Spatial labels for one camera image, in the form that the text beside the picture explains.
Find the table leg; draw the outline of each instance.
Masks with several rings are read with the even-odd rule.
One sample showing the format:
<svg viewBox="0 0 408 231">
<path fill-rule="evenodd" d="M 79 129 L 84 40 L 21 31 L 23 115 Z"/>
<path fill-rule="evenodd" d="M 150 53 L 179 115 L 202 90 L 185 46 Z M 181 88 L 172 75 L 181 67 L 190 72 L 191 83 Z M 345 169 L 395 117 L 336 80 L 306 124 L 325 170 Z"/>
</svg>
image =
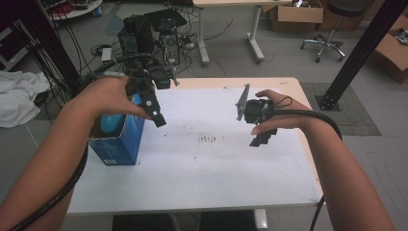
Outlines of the table leg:
<svg viewBox="0 0 408 231">
<path fill-rule="evenodd" d="M 210 63 L 210 59 L 208 57 L 207 53 L 207 48 L 205 47 L 204 43 L 204 21 L 203 21 L 203 11 L 204 8 L 200 8 L 198 10 L 199 12 L 199 24 L 198 24 L 198 48 L 200 49 L 200 54 L 201 54 L 201 62 L 203 66 L 206 66 Z"/>
<path fill-rule="evenodd" d="M 252 32 L 246 33 L 248 36 L 249 44 L 251 44 L 252 49 L 255 51 L 255 55 L 257 57 L 258 64 L 260 64 L 265 59 L 264 54 L 261 51 L 261 48 L 259 48 L 259 45 L 255 40 L 255 35 L 258 29 L 258 22 L 259 22 L 260 14 L 261 14 L 261 6 L 256 6 L 255 13 L 254 13 L 254 21 L 252 24 Z"/>
</svg>

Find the person's right hand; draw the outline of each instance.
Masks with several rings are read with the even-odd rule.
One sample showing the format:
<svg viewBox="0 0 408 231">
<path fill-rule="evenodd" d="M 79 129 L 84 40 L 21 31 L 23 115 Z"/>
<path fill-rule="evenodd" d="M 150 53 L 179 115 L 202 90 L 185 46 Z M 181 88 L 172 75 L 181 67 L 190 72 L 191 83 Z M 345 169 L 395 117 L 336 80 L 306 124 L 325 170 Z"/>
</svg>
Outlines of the person's right hand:
<svg viewBox="0 0 408 231">
<path fill-rule="evenodd" d="M 287 95 L 280 94 L 273 90 L 262 90 L 255 94 L 257 97 L 266 96 L 273 101 L 275 105 L 275 110 L 307 110 L 311 111 L 310 108 L 304 106 L 298 101 L 290 98 Z M 275 115 L 269 120 L 260 123 L 254 127 L 251 131 L 252 135 L 258 135 L 266 131 L 277 129 L 277 128 L 302 128 L 305 126 L 311 118 L 303 115 Z"/>
</svg>

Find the white tabletop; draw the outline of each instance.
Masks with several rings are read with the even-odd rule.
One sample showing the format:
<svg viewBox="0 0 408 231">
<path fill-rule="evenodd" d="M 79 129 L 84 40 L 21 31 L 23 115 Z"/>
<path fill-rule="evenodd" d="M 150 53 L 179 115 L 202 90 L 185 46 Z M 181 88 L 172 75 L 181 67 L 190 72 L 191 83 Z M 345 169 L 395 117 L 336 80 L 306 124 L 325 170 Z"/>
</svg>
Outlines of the white tabletop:
<svg viewBox="0 0 408 231">
<path fill-rule="evenodd" d="M 244 84 L 308 105 L 294 78 L 181 79 L 158 90 L 167 125 L 147 121 L 137 164 L 106 167 L 90 150 L 69 214 L 255 209 L 316 204 L 321 197 L 310 151 L 296 130 L 250 147 L 252 124 L 237 121 Z"/>
<path fill-rule="evenodd" d="M 224 5 L 282 5 L 292 0 L 193 0 L 196 7 L 211 7 Z"/>
</svg>

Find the stool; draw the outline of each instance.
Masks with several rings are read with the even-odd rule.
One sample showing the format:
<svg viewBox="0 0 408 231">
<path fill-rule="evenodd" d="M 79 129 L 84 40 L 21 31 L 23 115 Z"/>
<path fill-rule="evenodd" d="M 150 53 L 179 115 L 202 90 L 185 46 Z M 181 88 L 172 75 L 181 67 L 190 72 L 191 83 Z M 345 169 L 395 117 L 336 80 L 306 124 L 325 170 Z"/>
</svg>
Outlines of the stool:
<svg viewBox="0 0 408 231">
<path fill-rule="evenodd" d="M 340 54 L 339 60 L 342 61 L 345 57 L 344 52 L 340 49 L 343 43 L 341 41 L 332 41 L 332 38 L 338 30 L 342 17 L 359 16 L 366 10 L 367 7 L 368 4 L 365 0 L 328 0 L 327 9 L 330 12 L 337 14 L 339 16 L 339 19 L 331 29 L 327 38 L 325 38 L 321 34 L 318 34 L 314 39 L 303 40 L 302 46 L 300 48 L 303 49 L 306 43 L 321 44 L 323 46 L 316 56 L 316 63 L 320 62 L 320 55 L 327 47 L 330 47 L 333 50 L 337 51 L 337 53 Z"/>
</svg>

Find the brown cardboard box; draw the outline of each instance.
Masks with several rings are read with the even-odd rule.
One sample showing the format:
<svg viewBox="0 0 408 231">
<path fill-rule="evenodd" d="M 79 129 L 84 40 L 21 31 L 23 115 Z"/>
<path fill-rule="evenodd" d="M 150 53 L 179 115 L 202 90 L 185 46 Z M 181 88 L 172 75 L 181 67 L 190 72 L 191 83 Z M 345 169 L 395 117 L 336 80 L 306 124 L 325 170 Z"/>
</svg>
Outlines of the brown cardboard box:
<svg viewBox="0 0 408 231">
<path fill-rule="evenodd" d="M 277 6 L 263 6 L 268 12 L 270 29 L 278 32 L 313 32 L 316 23 L 323 20 L 323 8 L 319 0 L 309 1 L 311 8 Z"/>
<path fill-rule="evenodd" d="M 402 15 L 378 44 L 373 57 L 378 65 L 400 84 L 408 84 L 408 45 L 395 38 L 400 29 L 408 29 L 408 18 Z"/>
<path fill-rule="evenodd" d="M 338 31 L 354 31 L 360 26 L 360 23 L 365 18 L 366 13 L 369 10 L 374 0 L 366 0 L 366 1 L 369 4 L 368 9 L 364 13 L 362 13 L 360 16 L 343 17 L 339 25 Z M 339 16 L 335 13 L 331 13 L 327 9 L 327 0 L 320 0 L 320 3 L 323 5 L 323 21 L 319 25 L 316 26 L 316 30 L 319 32 L 328 32 L 336 24 L 337 20 L 339 19 Z"/>
</svg>

